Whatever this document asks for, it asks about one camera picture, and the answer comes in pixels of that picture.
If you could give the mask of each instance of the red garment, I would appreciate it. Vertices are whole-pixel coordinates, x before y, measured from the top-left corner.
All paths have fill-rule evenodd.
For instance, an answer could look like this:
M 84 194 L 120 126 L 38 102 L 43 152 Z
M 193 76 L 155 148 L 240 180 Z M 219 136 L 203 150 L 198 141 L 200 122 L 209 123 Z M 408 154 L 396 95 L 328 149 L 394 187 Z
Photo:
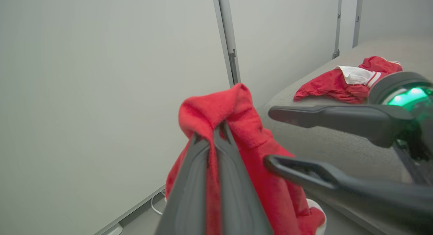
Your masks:
M 381 73 L 377 79 L 374 78 L 376 82 L 373 85 L 383 77 L 403 70 L 399 62 L 390 62 L 379 56 L 365 58 L 359 67 L 374 72 L 370 80 L 374 78 L 375 73 Z M 370 92 L 368 84 L 369 81 L 365 82 L 365 85 L 347 84 L 342 70 L 335 68 L 302 85 L 296 92 L 293 101 L 300 101 L 309 95 L 326 95 L 339 101 L 361 104 Z
M 186 99 L 179 110 L 179 125 L 191 139 L 194 132 L 211 145 L 207 170 L 207 235 L 221 234 L 221 200 L 218 162 L 213 143 L 213 129 L 226 120 L 239 148 L 251 181 L 275 235 L 314 235 L 325 222 L 324 214 L 309 209 L 302 187 L 272 175 L 263 165 L 269 154 L 293 156 L 281 147 L 269 130 L 263 128 L 252 105 L 251 93 L 243 84 L 230 90 Z M 186 145 L 168 174 L 165 193 L 169 197 L 176 175 L 188 149 Z

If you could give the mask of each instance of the gray upholstered surface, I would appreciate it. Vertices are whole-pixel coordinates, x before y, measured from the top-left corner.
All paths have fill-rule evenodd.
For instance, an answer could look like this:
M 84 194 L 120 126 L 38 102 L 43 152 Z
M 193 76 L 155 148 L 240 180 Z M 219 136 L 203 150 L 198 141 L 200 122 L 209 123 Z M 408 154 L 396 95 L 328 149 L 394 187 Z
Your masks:
M 360 44 L 294 82 L 275 95 L 266 104 L 264 112 L 276 105 L 343 104 L 314 96 L 294 102 L 293 96 L 303 84 L 335 66 L 358 66 L 364 58 L 370 56 L 382 56 L 390 61 L 399 61 L 404 70 L 420 73 L 433 81 L 433 36 L 381 39 Z M 298 157 L 329 162 L 347 174 L 357 177 L 401 179 L 402 166 L 391 149 L 376 147 L 366 139 L 334 130 L 321 127 L 303 129 L 274 121 L 266 114 L 261 114 L 261 118 L 264 126 L 274 134 L 274 138 Z

